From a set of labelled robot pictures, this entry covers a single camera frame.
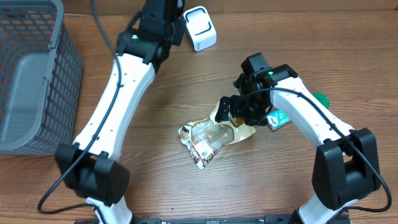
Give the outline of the green lidded jar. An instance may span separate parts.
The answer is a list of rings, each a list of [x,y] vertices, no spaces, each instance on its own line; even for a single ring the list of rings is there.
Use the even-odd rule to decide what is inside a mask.
[[[314,93],[313,96],[326,108],[330,107],[329,99],[322,93]]]

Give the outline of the small green white carton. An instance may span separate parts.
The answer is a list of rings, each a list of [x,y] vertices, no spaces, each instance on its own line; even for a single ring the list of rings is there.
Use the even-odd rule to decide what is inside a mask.
[[[267,115],[268,125],[272,130],[277,130],[291,122],[291,119],[281,110],[275,110]]]

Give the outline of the brown pantree snack bag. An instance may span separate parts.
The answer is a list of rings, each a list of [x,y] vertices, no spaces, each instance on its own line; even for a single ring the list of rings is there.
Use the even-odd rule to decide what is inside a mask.
[[[228,115],[227,121],[217,122],[218,105],[209,117],[189,122],[178,130],[181,143],[187,146],[196,166],[202,170],[226,145],[235,144],[252,136],[256,130],[242,118]]]

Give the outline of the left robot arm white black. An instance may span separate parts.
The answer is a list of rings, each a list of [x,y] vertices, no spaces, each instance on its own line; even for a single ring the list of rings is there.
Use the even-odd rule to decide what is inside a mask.
[[[146,1],[112,45],[90,2],[96,25],[113,57],[104,92],[75,140],[59,144],[55,161],[59,182],[85,199],[96,223],[134,223],[124,195],[130,172],[119,162],[127,128],[143,94],[154,81],[170,48],[182,41],[184,1]]]

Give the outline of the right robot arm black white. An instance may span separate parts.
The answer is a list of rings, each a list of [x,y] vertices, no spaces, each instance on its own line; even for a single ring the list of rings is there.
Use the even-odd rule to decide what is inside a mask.
[[[376,138],[333,115],[307,90],[287,64],[271,67],[261,53],[248,56],[233,83],[238,95],[220,99],[217,122],[241,118],[249,126],[267,124],[271,108],[284,112],[315,149],[314,196],[285,223],[342,223],[341,214],[381,187]]]

